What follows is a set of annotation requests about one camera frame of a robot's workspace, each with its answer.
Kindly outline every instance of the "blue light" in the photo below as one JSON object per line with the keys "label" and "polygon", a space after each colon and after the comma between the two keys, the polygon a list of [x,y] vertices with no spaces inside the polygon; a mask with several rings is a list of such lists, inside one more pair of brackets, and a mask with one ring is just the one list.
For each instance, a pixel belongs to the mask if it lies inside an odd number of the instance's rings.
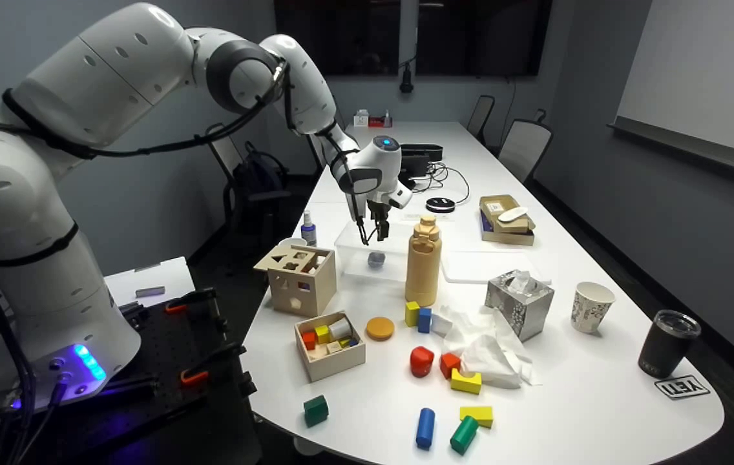
{"label": "blue light", "polygon": [[80,357],[84,368],[93,375],[93,380],[98,380],[98,382],[105,380],[105,368],[98,363],[98,359],[83,342],[74,342],[74,354]]}

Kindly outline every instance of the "crumpled paper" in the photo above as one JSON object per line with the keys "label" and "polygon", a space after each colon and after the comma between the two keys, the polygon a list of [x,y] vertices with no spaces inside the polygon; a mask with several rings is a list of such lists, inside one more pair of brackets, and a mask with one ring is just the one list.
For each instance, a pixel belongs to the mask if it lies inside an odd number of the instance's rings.
{"label": "crumpled paper", "polygon": [[443,337],[447,351],[462,357],[462,371],[480,371],[484,384],[531,382],[531,359],[500,311],[490,306],[474,315],[436,310],[432,331]]}

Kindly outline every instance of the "green block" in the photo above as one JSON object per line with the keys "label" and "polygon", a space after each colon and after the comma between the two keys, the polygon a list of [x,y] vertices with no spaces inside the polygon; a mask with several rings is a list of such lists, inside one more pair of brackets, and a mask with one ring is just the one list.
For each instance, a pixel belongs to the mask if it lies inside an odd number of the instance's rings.
{"label": "green block", "polygon": [[305,400],[305,422],[308,426],[326,420],[326,415],[328,415],[328,407],[326,407],[323,395]]}
{"label": "green block", "polygon": [[465,453],[465,448],[469,446],[472,435],[474,435],[474,419],[465,415],[462,422],[454,429],[454,433],[449,435],[449,446],[459,453]]}

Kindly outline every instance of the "bottle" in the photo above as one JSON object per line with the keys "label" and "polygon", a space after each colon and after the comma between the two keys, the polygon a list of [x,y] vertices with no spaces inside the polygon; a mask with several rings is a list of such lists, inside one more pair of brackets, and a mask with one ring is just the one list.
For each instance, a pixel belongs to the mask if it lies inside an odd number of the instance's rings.
{"label": "bottle", "polygon": [[436,301],[438,291],[441,238],[434,214],[424,214],[407,242],[406,300],[419,304]]}
{"label": "bottle", "polygon": [[299,238],[308,239],[308,245],[314,245],[314,222],[312,216],[305,212],[305,222],[299,225]]}

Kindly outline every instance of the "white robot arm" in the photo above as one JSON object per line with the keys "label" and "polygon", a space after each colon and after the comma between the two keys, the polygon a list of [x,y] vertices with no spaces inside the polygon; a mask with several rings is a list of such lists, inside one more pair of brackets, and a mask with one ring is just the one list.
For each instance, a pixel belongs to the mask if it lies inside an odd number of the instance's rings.
{"label": "white robot arm", "polygon": [[[318,137],[365,242],[365,203],[385,238],[389,203],[410,196],[398,183],[398,141],[378,137],[358,150],[336,124],[318,66],[290,36],[250,44],[217,27],[182,30],[148,3],[111,12],[0,103],[0,295],[35,380],[34,407],[47,407],[57,377],[67,382],[62,402],[93,398],[139,351],[53,183],[182,84],[206,87],[239,118],[281,97],[287,127]],[[20,400],[18,382],[0,340],[0,411]]]}

